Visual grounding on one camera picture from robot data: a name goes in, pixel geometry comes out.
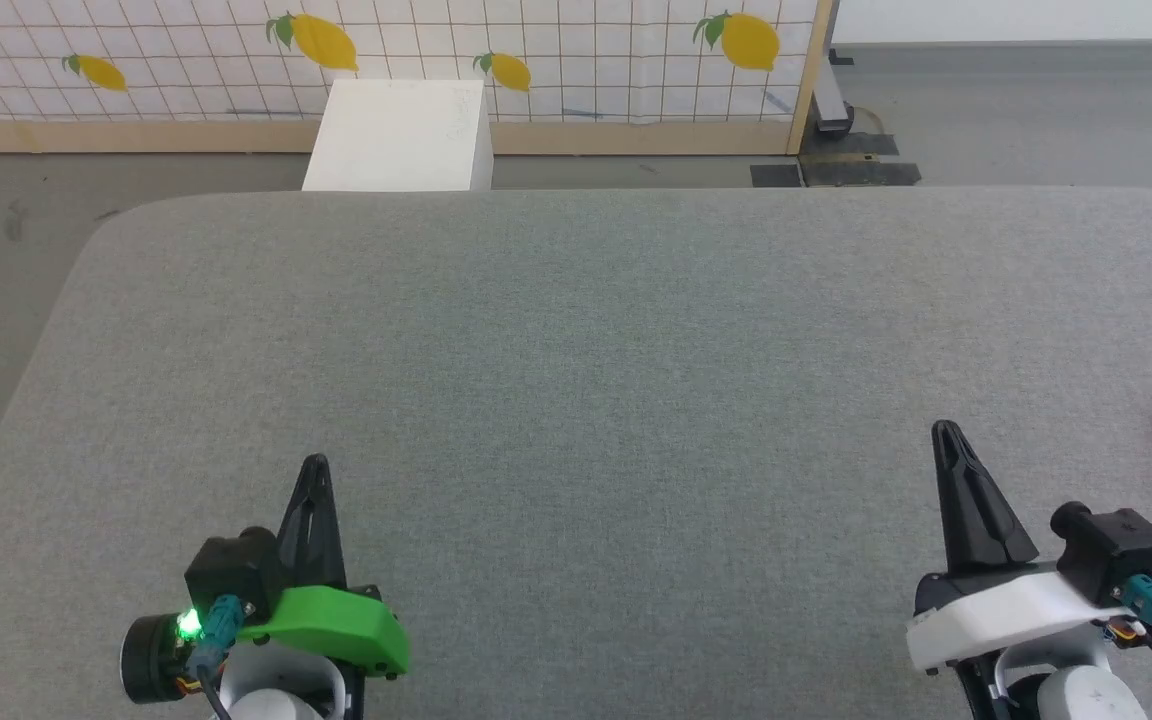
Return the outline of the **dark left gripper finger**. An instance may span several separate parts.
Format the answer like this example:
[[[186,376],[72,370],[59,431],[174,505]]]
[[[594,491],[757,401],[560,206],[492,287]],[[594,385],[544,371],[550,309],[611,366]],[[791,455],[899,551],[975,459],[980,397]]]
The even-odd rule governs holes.
[[[314,454],[306,457],[302,470],[306,479],[302,501],[302,583],[347,591],[329,461],[324,454]]]
[[[314,525],[314,487],[317,456],[303,460],[300,473],[278,532],[279,559],[285,566],[289,588],[314,585],[314,546],[311,543]]]

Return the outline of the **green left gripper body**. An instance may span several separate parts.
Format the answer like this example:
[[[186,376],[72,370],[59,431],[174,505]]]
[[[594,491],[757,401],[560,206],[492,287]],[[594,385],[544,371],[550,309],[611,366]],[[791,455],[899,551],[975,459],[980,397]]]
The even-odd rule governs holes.
[[[410,638],[391,607],[328,585],[285,589],[268,621],[238,630],[238,643],[262,639],[361,667],[366,676],[410,670]]]

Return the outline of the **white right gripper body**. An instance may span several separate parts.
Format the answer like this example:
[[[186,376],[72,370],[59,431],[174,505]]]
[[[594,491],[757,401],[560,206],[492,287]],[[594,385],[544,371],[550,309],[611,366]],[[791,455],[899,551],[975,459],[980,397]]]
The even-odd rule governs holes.
[[[1089,602],[1053,564],[980,577],[924,575],[916,584],[905,647],[916,670],[996,657],[1002,670],[1049,665],[1108,667],[1100,623],[1134,617]]]

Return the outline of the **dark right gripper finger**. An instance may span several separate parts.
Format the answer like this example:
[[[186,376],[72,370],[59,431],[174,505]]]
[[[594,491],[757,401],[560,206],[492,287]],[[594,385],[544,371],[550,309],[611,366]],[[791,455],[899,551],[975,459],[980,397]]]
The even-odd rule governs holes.
[[[934,420],[931,435],[947,570],[1001,568],[1009,556],[1005,541],[996,539],[995,511],[980,488],[991,475],[956,420]]]
[[[1009,556],[1007,564],[995,569],[1018,568],[1021,564],[1037,560],[1039,552],[1032,538],[1026,533],[1026,529],[1021,524],[1015,511],[1011,511],[1011,505],[1007,502],[1001,488],[998,488],[995,479],[982,480],[980,488],[986,492],[990,509],[995,511],[996,539],[1005,541],[1007,556]]]

